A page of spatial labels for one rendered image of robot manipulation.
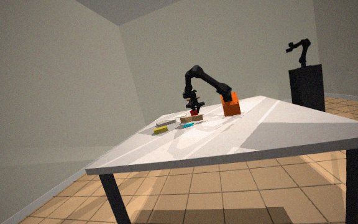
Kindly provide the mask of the yellow block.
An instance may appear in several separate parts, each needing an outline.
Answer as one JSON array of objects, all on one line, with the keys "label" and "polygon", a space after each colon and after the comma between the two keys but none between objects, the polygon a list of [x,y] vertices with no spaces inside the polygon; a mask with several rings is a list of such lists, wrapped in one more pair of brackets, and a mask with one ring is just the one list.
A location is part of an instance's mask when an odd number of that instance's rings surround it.
[{"label": "yellow block", "polygon": [[162,126],[162,127],[159,127],[159,128],[155,128],[154,129],[154,134],[162,133],[162,132],[165,132],[165,131],[168,131],[167,126]]}]

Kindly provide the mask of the tan wooden flat bar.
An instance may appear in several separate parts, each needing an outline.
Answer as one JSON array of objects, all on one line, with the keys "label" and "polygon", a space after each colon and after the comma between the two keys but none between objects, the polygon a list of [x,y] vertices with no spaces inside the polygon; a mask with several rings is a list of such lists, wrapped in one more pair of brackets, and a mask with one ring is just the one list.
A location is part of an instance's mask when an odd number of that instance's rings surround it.
[{"label": "tan wooden flat bar", "polygon": [[203,115],[202,114],[180,118],[181,123],[187,123],[187,122],[192,122],[192,121],[200,121],[200,120],[203,120]]}]

